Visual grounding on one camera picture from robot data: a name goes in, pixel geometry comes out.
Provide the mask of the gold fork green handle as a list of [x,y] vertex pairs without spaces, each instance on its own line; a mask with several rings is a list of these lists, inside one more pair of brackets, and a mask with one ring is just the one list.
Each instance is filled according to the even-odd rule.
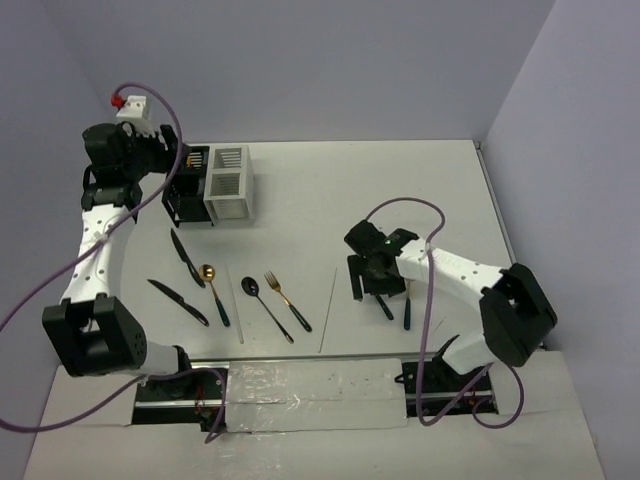
[[387,303],[384,301],[384,299],[380,295],[376,295],[375,299],[376,299],[378,305],[380,306],[381,310],[383,311],[385,317],[388,320],[393,321],[394,320],[394,314],[392,313],[391,309],[389,308]]
[[302,328],[306,332],[311,333],[313,331],[313,328],[312,328],[311,324],[306,320],[306,318],[301,314],[301,312],[295,307],[295,305],[283,293],[282,287],[281,287],[278,279],[276,278],[276,276],[271,271],[267,271],[264,274],[264,277],[265,277],[265,280],[267,281],[269,287],[273,291],[275,291],[276,293],[278,293],[281,296],[281,298],[283,299],[284,303],[289,308],[289,310],[292,312],[292,314],[297,319],[297,321],[300,323]]

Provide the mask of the black spoon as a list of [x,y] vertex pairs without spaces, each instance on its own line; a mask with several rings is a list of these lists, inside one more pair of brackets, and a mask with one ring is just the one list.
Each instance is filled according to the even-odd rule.
[[283,334],[284,338],[287,340],[289,344],[294,344],[294,338],[288,332],[288,330],[281,324],[281,322],[277,319],[277,317],[273,314],[273,312],[269,309],[266,303],[262,300],[260,296],[260,289],[257,281],[253,277],[243,277],[241,280],[241,288],[242,290],[249,296],[257,299],[262,307],[265,309],[267,314],[271,317],[275,325],[278,327],[280,332]]

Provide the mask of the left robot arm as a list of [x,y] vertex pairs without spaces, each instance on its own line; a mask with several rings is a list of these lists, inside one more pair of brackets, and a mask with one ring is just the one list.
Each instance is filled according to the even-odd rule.
[[189,149],[169,125],[145,135],[130,121],[91,126],[82,139],[90,164],[83,175],[78,262],[60,302],[44,309],[44,330],[72,377],[160,375],[165,392],[184,398],[196,384],[188,355],[178,345],[148,340],[120,300],[119,285],[145,199],[141,180],[169,175]]

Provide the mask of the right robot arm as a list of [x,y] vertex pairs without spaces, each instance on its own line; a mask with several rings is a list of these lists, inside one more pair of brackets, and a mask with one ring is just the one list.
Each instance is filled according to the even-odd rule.
[[533,272],[475,262],[405,229],[386,235],[362,220],[344,237],[352,296],[393,297],[406,283],[421,282],[465,302],[478,312],[481,326],[456,334],[436,354],[436,383],[455,391],[470,372],[490,363],[523,366],[554,329],[558,317]]

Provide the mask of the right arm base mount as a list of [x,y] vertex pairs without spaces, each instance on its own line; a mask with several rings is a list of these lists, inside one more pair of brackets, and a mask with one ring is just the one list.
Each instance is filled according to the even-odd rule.
[[[408,416],[416,417],[418,362],[402,361],[401,367],[401,373],[394,378],[394,381],[404,388]],[[455,372],[447,373],[444,367],[435,366],[431,360],[425,361],[421,395],[423,415],[429,417],[441,412],[480,371],[481,369],[477,368],[460,376]],[[454,404],[447,415],[471,414],[474,407],[477,408],[478,413],[498,412],[493,399],[491,380],[487,373]]]

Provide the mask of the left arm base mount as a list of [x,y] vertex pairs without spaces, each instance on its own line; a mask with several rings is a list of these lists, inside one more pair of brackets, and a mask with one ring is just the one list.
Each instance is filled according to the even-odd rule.
[[181,379],[139,385],[131,418],[133,425],[198,425],[201,432],[226,430],[225,414],[216,423],[228,370],[192,373]]

